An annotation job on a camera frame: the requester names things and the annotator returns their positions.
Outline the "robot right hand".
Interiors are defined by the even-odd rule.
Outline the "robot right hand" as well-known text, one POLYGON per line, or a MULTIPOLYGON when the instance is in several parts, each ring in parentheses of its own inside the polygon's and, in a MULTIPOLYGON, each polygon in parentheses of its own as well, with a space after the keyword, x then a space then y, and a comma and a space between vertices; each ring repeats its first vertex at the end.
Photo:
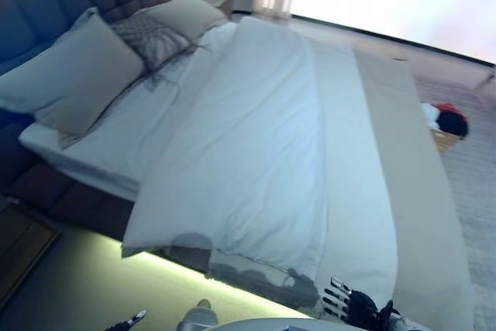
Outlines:
POLYGON ((374 301, 338 278, 331 277, 329 287, 324 289, 322 301, 327 314, 348 325, 361 329, 373 329, 377 325, 378 310, 374 301))

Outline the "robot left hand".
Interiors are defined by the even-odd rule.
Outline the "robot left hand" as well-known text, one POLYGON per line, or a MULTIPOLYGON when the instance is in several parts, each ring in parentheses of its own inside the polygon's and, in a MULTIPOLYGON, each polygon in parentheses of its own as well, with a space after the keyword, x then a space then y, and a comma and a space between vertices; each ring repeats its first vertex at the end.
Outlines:
POLYGON ((105 331, 129 331, 135 324, 140 322, 147 314, 147 310, 140 310, 129 319, 117 322, 106 328, 105 331))

